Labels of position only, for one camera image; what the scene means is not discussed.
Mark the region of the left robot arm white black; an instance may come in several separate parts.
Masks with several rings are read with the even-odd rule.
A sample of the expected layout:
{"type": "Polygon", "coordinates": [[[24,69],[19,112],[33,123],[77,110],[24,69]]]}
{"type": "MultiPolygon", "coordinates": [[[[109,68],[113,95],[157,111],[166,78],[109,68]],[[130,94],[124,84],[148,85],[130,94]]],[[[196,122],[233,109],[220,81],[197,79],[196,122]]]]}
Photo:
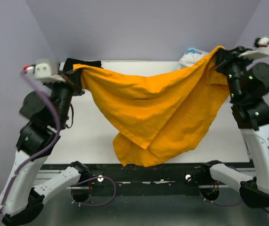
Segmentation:
{"type": "Polygon", "coordinates": [[[0,194],[0,225],[22,226],[36,219],[45,204],[70,186],[83,186],[91,179],[89,169],[72,162],[62,173],[34,185],[41,167],[67,128],[71,100],[83,94],[79,70],[59,72],[44,85],[49,95],[33,86],[23,100],[20,114],[28,120],[19,132],[12,170],[0,194]]]}

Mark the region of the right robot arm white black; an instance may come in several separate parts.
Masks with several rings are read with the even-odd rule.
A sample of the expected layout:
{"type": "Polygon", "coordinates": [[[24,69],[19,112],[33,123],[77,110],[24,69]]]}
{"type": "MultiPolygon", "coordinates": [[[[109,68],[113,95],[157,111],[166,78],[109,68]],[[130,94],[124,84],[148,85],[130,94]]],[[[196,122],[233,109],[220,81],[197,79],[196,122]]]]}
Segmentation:
{"type": "Polygon", "coordinates": [[[269,45],[257,49],[237,47],[216,53],[215,70],[226,76],[231,110],[251,153],[256,175],[245,175],[220,161],[203,165],[203,183],[220,181],[237,191],[250,208],[269,207],[269,64],[260,59],[269,56],[269,45]]]}

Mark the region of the yellow t shirt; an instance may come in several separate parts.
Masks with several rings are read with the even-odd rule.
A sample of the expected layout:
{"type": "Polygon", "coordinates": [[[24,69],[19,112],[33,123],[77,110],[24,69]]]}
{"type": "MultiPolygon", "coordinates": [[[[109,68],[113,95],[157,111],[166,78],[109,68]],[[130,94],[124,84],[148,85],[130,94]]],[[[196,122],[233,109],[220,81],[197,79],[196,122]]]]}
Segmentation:
{"type": "Polygon", "coordinates": [[[226,77],[214,69],[220,50],[191,67],[149,77],[73,65],[82,88],[118,130],[113,148],[122,165],[155,166],[196,149],[229,96],[226,77]]]}

